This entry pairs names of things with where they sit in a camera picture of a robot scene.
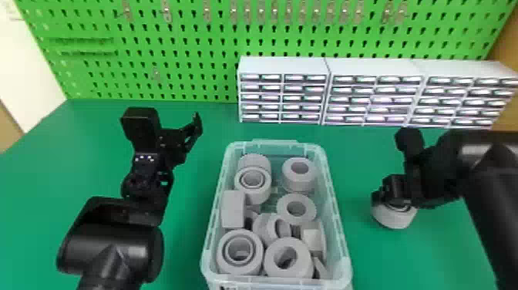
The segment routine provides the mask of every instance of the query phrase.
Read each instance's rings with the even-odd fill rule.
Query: gray rubber roller
[[[309,197],[302,194],[286,194],[277,201],[277,213],[292,225],[313,221],[317,208]]]
[[[271,175],[262,167],[245,167],[234,177],[234,188],[246,194],[249,205],[262,204],[271,193]]]
[[[387,204],[371,206],[371,214],[378,223],[387,228],[401,230],[407,228],[417,214],[415,207],[393,207]]]
[[[260,238],[248,230],[229,231],[217,245],[217,266],[225,274],[257,275],[263,257],[264,248]]]
[[[317,169],[312,161],[293,157],[282,164],[281,183],[291,193],[307,194],[315,188]]]
[[[261,238],[265,247],[279,238],[291,236],[290,224],[278,214],[259,214],[252,231]]]
[[[271,174],[271,164],[268,158],[266,158],[264,155],[256,154],[256,153],[249,153],[242,158],[239,159],[237,162],[237,169],[243,169],[245,167],[261,167],[268,171],[269,174]]]
[[[311,278],[313,260],[306,245],[296,238],[279,238],[264,253],[264,270],[271,277]]]

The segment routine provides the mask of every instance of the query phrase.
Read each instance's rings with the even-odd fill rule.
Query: green table surface
[[[353,265],[356,290],[491,290],[494,277],[462,201],[420,211],[404,231],[370,215],[370,193],[402,172],[397,128],[238,123],[237,106],[132,100],[67,101],[0,155],[0,288],[74,289],[56,253],[93,195],[118,197],[133,148],[119,118],[128,106],[154,106],[164,127],[190,122],[203,136],[178,166],[161,225],[166,252],[158,279],[143,289],[205,289],[200,253],[225,147],[234,141],[289,139],[326,151]],[[427,145],[443,131],[423,130]]]

